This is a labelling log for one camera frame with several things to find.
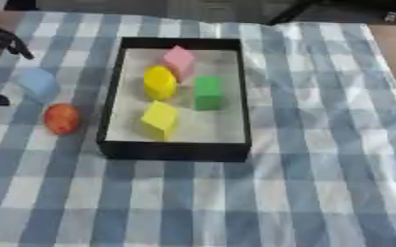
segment toy block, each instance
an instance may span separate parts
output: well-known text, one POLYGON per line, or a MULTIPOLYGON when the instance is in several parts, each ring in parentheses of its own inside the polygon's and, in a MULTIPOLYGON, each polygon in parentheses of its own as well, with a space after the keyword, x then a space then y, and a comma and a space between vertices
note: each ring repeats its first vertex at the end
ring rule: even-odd
POLYGON ((164 66, 148 68, 144 73, 144 92, 151 100, 165 100, 177 91, 176 77, 164 66))
POLYGON ((216 110, 224 98, 219 78, 197 77, 193 89, 195 108, 197 110, 216 110))
POLYGON ((60 93, 54 75, 43 69, 22 69, 15 81, 27 96, 40 103, 48 103, 60 93))
POLYGON ((193 54, 178 45, 165 53, 162 59, 162 64, 171 69, 179 83, 192 74, 194 62, 193 54))
POLYGON ((141 129, 153 139, 167 141, 177 126, 177 120, 177 108, 164 102, 154 101, 141 118, 141 129))

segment blue and white tablecloth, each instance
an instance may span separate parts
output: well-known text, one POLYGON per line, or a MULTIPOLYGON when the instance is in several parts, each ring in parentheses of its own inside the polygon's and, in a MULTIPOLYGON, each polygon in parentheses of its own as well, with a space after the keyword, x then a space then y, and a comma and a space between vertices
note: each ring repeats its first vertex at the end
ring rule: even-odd
POLYGON ((396 82, 365 25, 208 24, 29 13, 37 58, 0 60, 0 247, 396 246, 396 82), (95 143, 119 37, 238 38, 245 163, 107 161, 95 143), (82 113, 64 137, 23 100, 17 69, 54 73, 82 113))

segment yellow cube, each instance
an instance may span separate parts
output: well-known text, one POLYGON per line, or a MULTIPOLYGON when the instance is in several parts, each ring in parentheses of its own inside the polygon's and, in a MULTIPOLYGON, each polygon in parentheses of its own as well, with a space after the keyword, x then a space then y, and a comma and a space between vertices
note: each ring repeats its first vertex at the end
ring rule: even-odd
POLYGON ((144 73, 144 91, 151 100, 165 100, 177 90, 177 79, 164 66, 153 66, 144 73))
POLYGON ((158 141, 169 140, 177 126, 178 110, 167 103, 154 101, 141 118, 142 130, 158 141))

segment red apple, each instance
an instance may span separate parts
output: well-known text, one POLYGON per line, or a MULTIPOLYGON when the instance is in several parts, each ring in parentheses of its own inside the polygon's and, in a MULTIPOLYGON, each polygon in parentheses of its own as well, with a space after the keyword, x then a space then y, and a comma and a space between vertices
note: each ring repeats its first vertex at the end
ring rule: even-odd
POLYGON ((53 104, 44 112, 43 122, 54 134, 65 135, 77 129, 79 113, 71 104, 53 104))

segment tablecloth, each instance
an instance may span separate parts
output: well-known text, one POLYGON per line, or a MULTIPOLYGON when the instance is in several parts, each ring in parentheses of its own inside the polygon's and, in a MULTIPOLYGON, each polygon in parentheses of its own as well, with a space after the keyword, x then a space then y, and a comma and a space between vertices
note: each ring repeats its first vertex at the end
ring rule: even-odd
POLYGON ((396 246, 396 82, 362 24, 209 24, 28 13, 4 54, 0 246, 396 246), (119 37, 241 38, 244 163, 108 161, 95 143, 119 37), (55 74, 83 124, 58 137, 13 83, 55 74))

